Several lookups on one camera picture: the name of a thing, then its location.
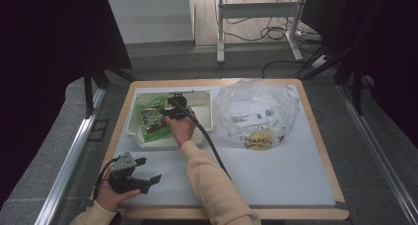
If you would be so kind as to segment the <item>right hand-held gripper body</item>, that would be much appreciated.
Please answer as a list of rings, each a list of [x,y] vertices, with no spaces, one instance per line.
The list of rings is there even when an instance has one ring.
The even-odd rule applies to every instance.
[[[171,119],[183,119],[189,117],[194,119],[191,114],[191,108],[187,105],[187,99],[182,93],[174,93],[174,95],[168,98],[168,103],[172,106],[171,109],[166,110],[166,115]]]

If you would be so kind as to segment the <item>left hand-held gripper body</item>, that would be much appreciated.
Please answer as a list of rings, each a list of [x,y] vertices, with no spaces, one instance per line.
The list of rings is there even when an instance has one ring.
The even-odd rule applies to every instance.
[[[140,189],[142,193],[147,193],[150,188],[146,185],[147,181],[132,177],[136,168],[132,155],[129,152],[122,154],[110,168],[108,183],[111,188],[118,193],[134,189]]]

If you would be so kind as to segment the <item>green snack packet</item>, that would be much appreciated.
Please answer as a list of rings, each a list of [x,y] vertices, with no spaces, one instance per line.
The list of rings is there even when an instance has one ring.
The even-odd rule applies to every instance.
[[[157,122],[161,119],[165,119],[165,117],[158,114],[156,109],[166,109],[166,98],[164,96],[158,96],[146,104],[139,104],[136,106],[140,129],[146,143],[159,140],[170,134],[168,125],[157,125]]]

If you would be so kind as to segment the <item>white plastic bin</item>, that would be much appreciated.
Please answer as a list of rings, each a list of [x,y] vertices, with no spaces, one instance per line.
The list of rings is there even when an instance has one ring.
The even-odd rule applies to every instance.
[[[209,89],[156,89],[146,88],[135,90],[135,94],[131,100],[129,115],[126,119],[125,134],[134,140],[136,145],[141,149],[169,149],[176,148],[176,142],[170,132],[166,137],[159,140],[146,143],[140,129],[139,116],[136,112],[136,106],[139,104],[146,104],[158,96],[166,98],[166,110],[172,108],[168,103],[168,98],[172,97],[174,93],[182,93],[187,99],[187,105],[194,111],[195,116],[204,129],[209,132],[213,129],[212,124],[212,95]]]

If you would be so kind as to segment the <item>clear plastic bag yellow print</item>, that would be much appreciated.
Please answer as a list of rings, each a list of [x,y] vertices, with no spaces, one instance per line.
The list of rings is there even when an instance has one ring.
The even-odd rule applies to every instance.
[[[240,80],[221,88],[214,99],[215,129],[231,145],[265,150],[292,130],[299,101],[286,84]]]

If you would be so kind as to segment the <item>person's right hand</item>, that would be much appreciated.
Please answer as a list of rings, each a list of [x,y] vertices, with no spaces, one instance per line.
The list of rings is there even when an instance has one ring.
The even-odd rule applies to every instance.
[[[174,140],[179,147],[191,139],[195,130],[195,124],[189,117],[172,119],[169,116],[166,116],[165,121],[171,128]]]

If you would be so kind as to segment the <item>person's left hand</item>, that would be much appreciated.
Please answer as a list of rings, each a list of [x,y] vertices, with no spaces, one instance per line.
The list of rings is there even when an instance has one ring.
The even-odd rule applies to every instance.
[[[108,183],[108,179],[103,179],[101,180],[99,186],[96,201],[103,209],[110,212],[114,212],[121,202],[135,197],[140,193],[140,189],[134,189],[124,193],[118,193],[111,188],[110,184]]]

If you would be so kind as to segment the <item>black floor plate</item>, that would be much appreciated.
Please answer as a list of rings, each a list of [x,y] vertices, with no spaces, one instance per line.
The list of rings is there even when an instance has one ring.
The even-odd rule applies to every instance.
[[[90,130],[88,136],[89,141],[100,142],[105,138],[105,133],[108,126],[108,119],[97,119]]]

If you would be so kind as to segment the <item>black stand leg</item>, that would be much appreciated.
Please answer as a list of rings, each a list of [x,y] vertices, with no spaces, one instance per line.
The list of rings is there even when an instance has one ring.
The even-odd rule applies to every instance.
[[[317,74],[329,69],[330,67],[338,64],[333,80],[336,84],[345,84],[349,77],[353,77],[352,85],[352,105],[359,115],[362,115],[361,108],[361,91],[362,91],[362,68],[361,61],[356,55],[355,47],[348,47],[346,50],[337,54],[329,60],[326,60],[317,69],[303,74],[300,80],[308,80]]]
[[[83,77],[86,101],[85,118],[90,118],[93,115],[95,109],[92,82],[95,82],[99,89],[105,90],[109,85],[109,80],[105,74],[107,70],[127,80],[130,83],[135,81],[135,78],[132,75],[117,68],[107,67],[106,69],[103,69],[101,67],[86,67]]]

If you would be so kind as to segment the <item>white panel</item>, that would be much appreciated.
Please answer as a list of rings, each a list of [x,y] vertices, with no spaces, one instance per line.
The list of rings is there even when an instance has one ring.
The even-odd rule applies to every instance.
[[[194,40],[190,0],[108,0],[123,41]]]

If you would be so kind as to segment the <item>black curtain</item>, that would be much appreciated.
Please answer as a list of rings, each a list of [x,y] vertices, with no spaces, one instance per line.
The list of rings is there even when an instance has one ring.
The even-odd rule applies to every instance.
[[[68,85],[90,70],[130,66],[108,0],[0,0],[0,208]]]
[[[378,105],[418,147],[418,0],[306,0],[302,22],[343,56],[334,80],[371,77]]]

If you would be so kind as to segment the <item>white work board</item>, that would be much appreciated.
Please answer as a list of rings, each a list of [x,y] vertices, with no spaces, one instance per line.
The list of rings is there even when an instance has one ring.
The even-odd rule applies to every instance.
[[[123,128],[124,121],[122,117],[128,113],[129,105],[126,103],[128,97],[135,92],[137,88],[171,88],[176,89],[209,89],[212,96],[216,96],[219,89],[233,84],[233,79],[213,79],[213,80],[166,80],[166,81],[136,81],[129,86],[127,94],[124,96],[124,103],[119,118],[116,123],[113,135],[110,139],[104,158],[108,161],[114,154],[117,147],[118,139]],[[263,220],[344,220],[349,216],[348,205],[345,202],[338,180],[333,171],[332,164],[328,157],[328,153],[324,146],[320,132],[314,119],[307,94],[302,83],[296,79],[268,79],[270,84],[286,84],[290,86],[296,96],[300,98],[299,105],[306,108],[306,114],[311,123],[311,130],[317,143],[317,149],[320,159],[323,163],[327,176],[330,180],[332,192],[336,198],[335,204],[330,207],[308,206],[308,207],[291,207],[291,206],[266,206],[251,208]],[[199,204],[198,206],[126,206],[122,204],[120,212],[122,216],[129,219],[150,219],[150,220],[205,220],[207,215]]]

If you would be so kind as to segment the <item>white power strip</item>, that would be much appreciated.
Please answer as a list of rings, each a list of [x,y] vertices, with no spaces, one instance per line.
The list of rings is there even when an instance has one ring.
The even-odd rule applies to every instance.
[[[322,64],[324,64],[327,60],[329,59],[329,57],[327,55],[322,55],[320,56],[315,62],[312,63],[312,68],[316,69],[319,66],[321,66]]]

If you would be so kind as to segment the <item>aluminium rail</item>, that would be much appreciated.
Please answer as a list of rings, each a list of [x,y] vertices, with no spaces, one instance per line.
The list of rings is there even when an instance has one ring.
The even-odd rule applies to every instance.
[[[69,148],[62,167],[60,168],[57,177],[52,185],[52,188],[43,204],[42,209],[35,221],[35,225],[50,225],[53,217],[58,209],[59,203],[63,194],[70,182],[72,174],[77,166],[78,160],[87,142],[90,131],[93,127],[94,121],[98,114],[99,107],[105,96],[105,90],[97,89],[93,97],[93,113],[88,118],[85,118],[77,134]]]
[[[409,224],[418,225],[418,206],[385,155],[378,139],[370,129],[366,119],[358,113],[352,104],[353,97],[350,95],[349,91],[341,85],[337,85],[336,89],[345,103],[346,108],[352,116],[362,137],[364,138],[373,158],[375,159],[375,162],[386,180],[387,185],[392,191]]]

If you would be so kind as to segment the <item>white metal desk frame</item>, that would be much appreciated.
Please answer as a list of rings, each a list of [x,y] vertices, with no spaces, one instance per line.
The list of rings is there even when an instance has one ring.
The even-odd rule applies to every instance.
[[[224,0],[218,0],[217,62],[225,62],[224,20],[240,18],[292,18],[292,26],[289,31],[285,32],[285,37],[295,60],[302,61],[303,56],[296,44],[295,34],[305,1],[228,4]]]

